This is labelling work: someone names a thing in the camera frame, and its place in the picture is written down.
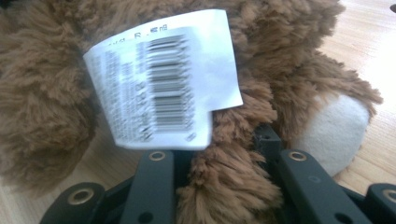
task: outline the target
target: wooden floor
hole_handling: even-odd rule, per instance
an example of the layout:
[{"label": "wooden floor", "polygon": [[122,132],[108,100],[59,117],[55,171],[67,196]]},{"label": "wooden floor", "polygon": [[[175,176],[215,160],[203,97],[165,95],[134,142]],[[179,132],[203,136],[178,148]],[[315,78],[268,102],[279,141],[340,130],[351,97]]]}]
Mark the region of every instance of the wooden floor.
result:
[{"label": "wooden floor", "polygon": [[[396,184],[396,13],[390,0],[342,0],[346,12],[339,18],[335,35],[321,49],[338,61],[357,69],[361,77],[380,89],[384,104],[367,130],[362,148],[335,179],[365,193],[372,183]],[[102,123],[102,130],[108,130]],[[80,182],[96,182],[105,188],[117,185],[134,173],[141,155],[114,148],[109,132],[100,133],[76,171],[49,195],[31,199],[0,187],[0,224],[35,224],[54,199]]]}]

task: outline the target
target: barcode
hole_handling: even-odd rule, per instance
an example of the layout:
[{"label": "barcode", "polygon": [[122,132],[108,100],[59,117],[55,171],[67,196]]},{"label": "barcode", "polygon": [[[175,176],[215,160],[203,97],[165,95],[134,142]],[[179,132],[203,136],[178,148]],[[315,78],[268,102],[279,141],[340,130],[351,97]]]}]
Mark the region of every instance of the barcode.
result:
[{"label": "barcode", "polygon": [[193,117],[189,55],[183,35],[150,41],[146,67],[155,117],[155,132],[185,132]]}]

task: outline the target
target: stuffed animal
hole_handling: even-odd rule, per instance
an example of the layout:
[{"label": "stuffed animal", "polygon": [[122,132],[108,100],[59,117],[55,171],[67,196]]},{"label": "stuffed animal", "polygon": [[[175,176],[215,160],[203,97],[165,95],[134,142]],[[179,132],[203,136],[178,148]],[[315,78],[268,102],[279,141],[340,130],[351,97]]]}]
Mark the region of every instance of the stuffed animal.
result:
[{"label": "stuffed animal", "polygon": [[191,161],[178,223],[262,223],[282,202],[251,151],[271,123],[288,147],[329,174],[359,149],[377,90],[318,51],[344,8],[337,0],[32,0],[0,9],[0,175],[43,193],[76,167],[100,106],[83,54],[139,24],[225,9],[244,104],[213,112],[210,146]]}]

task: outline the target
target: paper label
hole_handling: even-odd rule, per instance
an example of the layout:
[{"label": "paper label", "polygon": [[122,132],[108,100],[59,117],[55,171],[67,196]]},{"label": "paper label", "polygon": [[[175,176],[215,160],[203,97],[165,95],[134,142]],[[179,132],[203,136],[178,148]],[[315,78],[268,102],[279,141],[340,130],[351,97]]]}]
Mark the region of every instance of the paper label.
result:
[{"label": "paper label", "polygon": [[[195,13],[224,22],[220,15],[225,11]],[[186,22],[186,15],[195,22],[196,16],[189,14],[178,20]],[[211,139],[211,111],[242,104],[226,17],[225,34],[218,34],[222,29],[216,26],[206,27],[208,33],[197,26],[154,32],[155,22],[169,28],[176,18],[110,37],[84,55],[118,146],[205,149]],[[224,44],[227,38],[229,45]]]}]

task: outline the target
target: fuzzy fur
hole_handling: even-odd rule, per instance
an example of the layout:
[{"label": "fuzzy fur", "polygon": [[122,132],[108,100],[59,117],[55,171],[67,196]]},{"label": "fuzzy fur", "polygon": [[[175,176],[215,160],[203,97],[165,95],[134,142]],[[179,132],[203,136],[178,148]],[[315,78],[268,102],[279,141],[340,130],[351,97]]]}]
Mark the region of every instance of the fuzzy fur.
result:
[{"label": "fuzzy fur", "polygon": [[227,11],[244,105],[214,112],[212,144],[191,162],[178,223],[262,223],[278,188],[250,151],[274,122],[298,136],[315,96],[342,92],[371,116],[379,93],[317,52],[344,8],[335,0],[32,0],[0,9],[0,175],[43,193],[68,176],[94,136],[99,107],[82,55],[144,22],[207,8]]}]

